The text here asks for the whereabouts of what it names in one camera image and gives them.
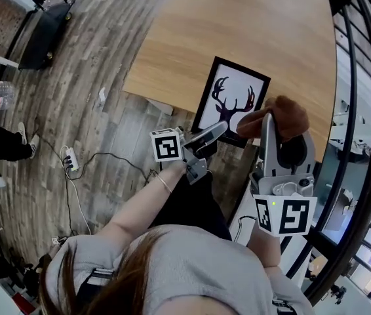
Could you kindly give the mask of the person's right forearm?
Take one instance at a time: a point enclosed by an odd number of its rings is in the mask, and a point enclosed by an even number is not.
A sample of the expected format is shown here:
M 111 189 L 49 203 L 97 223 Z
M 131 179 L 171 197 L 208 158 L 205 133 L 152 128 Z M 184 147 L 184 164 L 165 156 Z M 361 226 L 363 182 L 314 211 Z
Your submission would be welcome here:
M 267 234 L 255 226 L 247 247 L 259 258 L 264 268 L 279 266 L 281 261 L 280 238 Z

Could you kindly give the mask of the framed deer antler picture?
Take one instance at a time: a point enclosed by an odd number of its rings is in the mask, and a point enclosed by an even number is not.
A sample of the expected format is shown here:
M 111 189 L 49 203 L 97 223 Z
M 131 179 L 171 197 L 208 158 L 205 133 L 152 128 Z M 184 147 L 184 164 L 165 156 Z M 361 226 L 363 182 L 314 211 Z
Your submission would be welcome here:
M 262 73 L 215 57 L 191 132 L 224 121 L 228 128 L 219 141 L 244 148 L 248 140 L 237 134 L 237 124 L 246 114 L 261 109 L 270 81 Z

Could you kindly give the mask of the white power strip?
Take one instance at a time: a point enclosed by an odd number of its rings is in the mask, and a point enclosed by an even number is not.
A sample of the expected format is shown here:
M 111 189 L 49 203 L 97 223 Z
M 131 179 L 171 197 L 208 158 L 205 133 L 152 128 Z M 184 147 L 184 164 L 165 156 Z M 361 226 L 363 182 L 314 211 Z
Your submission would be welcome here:
M 62 146 L 60 150 L 60 159 L 64 169 L 68 169 L 70 171 L 79 170 L 79 163 L 73 147 L 68 147 L 66 145 Z

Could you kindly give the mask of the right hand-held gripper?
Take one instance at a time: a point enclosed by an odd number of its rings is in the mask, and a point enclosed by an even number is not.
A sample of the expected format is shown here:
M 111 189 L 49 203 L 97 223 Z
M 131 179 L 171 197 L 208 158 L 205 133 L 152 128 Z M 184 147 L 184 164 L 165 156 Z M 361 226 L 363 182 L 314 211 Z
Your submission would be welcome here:
M 313 195 L 315 144 L 309 132 L 303 135 L 305 159 L 298 174 L 283 175 L 278 160 L 278 138 L 271 112 L 262 121 L 260 158 L 262 177 L 250 174 L 250 192 L 257 210 L 259 228 L 271 236 L 306 235 L 309 232 L 317 197 Z

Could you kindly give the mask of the white table leg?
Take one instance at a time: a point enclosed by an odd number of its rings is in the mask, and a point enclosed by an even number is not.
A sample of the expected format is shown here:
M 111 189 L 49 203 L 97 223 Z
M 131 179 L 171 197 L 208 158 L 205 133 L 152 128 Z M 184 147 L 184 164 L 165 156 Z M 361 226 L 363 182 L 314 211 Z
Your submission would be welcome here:
M 154 105 L 154 107 L 159 109 L 162 113 L 166 114 L 167 116 L 172 116 L 174 110 L 172 106 L 149 98 L 147 98 L 147 101 Z
M 249 174 L 244 182 L 243 189 L 235 204 L 233 213 L 229 219 L 229 232 L 234 242 L 246 246 L 252 229 L 257 219 L 257 209 L 250 192 L 250 174 L 256 170 L 256 164 L 249 170 Z

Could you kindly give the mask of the black platform trolley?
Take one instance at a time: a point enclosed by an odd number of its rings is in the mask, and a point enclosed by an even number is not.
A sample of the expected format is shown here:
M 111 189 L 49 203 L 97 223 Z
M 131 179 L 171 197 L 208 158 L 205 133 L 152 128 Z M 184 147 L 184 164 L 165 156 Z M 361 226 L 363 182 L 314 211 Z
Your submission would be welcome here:
M 71 20 L 75 0 L 31 0 L 41 16 L 20 59 L 19 70 L 41 70 L 54 57 L 66 25 Z

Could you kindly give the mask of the person's black trousers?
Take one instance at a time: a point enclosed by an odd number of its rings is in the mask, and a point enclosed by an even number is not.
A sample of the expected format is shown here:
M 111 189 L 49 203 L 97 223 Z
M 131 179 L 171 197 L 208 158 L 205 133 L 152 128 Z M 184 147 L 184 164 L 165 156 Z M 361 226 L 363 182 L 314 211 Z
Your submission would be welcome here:
M 212 181 L 211 172 L 194 184 L 183 175 L 151 226 L 194 226 L 231 241 L 226 219 L 212 194 Z

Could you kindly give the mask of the person's grey shirt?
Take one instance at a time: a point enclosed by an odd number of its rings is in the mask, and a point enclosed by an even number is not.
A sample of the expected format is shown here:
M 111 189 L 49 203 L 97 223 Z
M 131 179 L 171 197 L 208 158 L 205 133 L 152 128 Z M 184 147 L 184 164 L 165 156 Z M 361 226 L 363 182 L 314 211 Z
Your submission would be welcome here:
M 268 276 L 247 247 L 193 227 L 165 225 L 152 247 L 144 310 L 154 315 L 167 300 L 190 295 L 216 299 L 238 315 L 315 315 L 301 289 L 282 272 Z M 54 303 L 63 301 L 59 271 L 64 253 L 75 251 L 75 289 L 97 269 L 116 271 L 123 245 L 102 236 L 69 238 L 51 261 L 46 287 Z

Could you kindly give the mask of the brown cloth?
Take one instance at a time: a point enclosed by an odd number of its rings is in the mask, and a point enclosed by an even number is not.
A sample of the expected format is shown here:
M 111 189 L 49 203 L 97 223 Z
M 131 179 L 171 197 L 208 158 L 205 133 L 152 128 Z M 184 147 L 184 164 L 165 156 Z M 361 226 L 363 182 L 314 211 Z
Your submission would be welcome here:
M 305 108 L 281 95 L 267 99 L 263 109 L 245 115 L 237 124 L 237 134 L 242 138 L 260 138 L 262 121 L 269 112 L 276 120 L 276 128 L 283 142 L 300 136 L 309 129 Z

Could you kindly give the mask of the person's left forearm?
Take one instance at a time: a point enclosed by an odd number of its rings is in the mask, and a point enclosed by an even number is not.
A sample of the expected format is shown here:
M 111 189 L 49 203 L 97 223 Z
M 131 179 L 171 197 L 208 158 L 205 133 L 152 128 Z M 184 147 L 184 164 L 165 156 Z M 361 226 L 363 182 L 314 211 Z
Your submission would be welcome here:
M 132 196 L 97 234 L 126 246 L 149 228 L 169 195 L 186 172 L 183 161 L 175 161 Z

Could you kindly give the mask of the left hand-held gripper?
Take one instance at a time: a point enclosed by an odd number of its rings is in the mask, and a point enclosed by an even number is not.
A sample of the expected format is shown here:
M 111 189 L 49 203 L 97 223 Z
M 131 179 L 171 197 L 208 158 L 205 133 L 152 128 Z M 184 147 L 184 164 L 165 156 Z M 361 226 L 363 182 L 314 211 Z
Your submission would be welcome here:
M 162 129 L 150 132 L 153 155 L 156 162 L 183 161 L 190 185 L 207 174 L 207 162 L 197 151 L 216 142 L 228 129 L 226 121 L 219 121 L 194 134 L 189 140 L 180 139 L 179 129 Z

